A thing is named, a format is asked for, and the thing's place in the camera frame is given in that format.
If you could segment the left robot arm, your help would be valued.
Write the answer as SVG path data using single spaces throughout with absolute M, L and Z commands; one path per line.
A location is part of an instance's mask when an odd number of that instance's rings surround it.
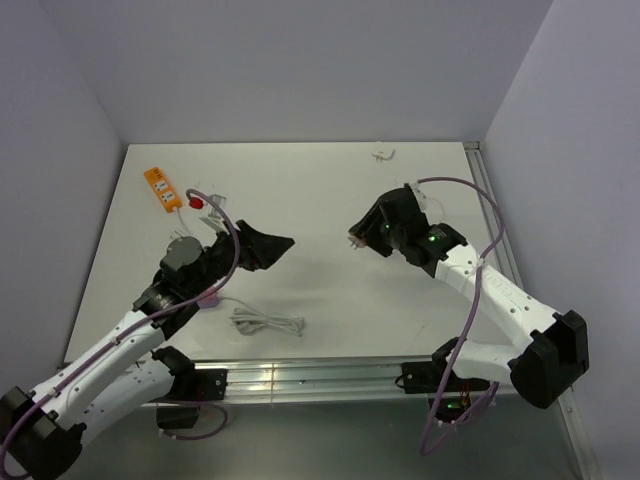
M 12 457 L 24 478 L 57 479 L 100 431 L 138 406 L 188 400 L 195 364 L 167 340 L 237 268 L 266 270 L 294 244 L 243 220 L 210 246 L 192 236 L 172 241 L 151 285 L 105 337 L 49 380 L 2 396 L 1 456 Z

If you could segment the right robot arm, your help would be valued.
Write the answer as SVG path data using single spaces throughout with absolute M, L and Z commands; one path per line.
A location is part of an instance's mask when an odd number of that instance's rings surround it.
M 467 379 L 497 382 L 546 409 L 588 371 L 584 318 L 536 300 L 487 264 L 454 227 L 430 222 L 410 185 L 382 194 L 349 235 L 383 257 L 400 253 L 470 300 L 509 339 L 507 345 L 491 345 L 458 337 L 443 345 L 431 361 L 441 388 L 455 389 Z

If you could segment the small pink charger plug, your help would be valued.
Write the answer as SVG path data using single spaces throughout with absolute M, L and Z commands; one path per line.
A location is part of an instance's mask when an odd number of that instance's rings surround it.
M 350 247 L 355 250 L 366 247 L 366 243 L 362 239 L 359 239 L 357 237 L 349 236 L 348 241 L 350 242 Z

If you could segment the small white plug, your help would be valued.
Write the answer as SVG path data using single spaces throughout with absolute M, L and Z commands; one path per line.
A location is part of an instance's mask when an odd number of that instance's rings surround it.
M 371 156 L 376 162 L 387 162 L 394 158 L 395 148 L 384 142 L 375 142 Z

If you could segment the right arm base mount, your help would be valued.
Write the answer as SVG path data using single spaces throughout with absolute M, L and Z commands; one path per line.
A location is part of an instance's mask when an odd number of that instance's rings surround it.
M 405 394 L 433 394 L 438 391 L 442 372 L 435 362 L 404 362 L 401 374 L 394 381 Z M 451 373 L 444 392 L 456 393 L 453 399 L 441 400 L 435 409 L 435 418 L 443 423 L 457 421 L 471 406 L 471 382 Z

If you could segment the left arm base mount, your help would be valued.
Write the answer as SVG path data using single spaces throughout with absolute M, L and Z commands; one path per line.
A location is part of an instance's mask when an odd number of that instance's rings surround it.
M 228 371 L 226 369 L 194 369 L 179 374 L 169 393 L 159 399 L 156 425 L 159 429 L 182 437 L 182 431 L 192 430 L 206 414 L 221 416 L 213 435 L 229 422 L 228 411 L 220 404 L 225 398 Z

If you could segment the purple power strip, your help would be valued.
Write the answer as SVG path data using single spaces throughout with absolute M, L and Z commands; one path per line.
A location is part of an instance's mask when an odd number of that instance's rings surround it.
M 217 294 L 211 294 L 207 297 L 204 297 L 198 302 L 198 305 L 201 309 L 216 308 L 219 304 L 220 298 Z

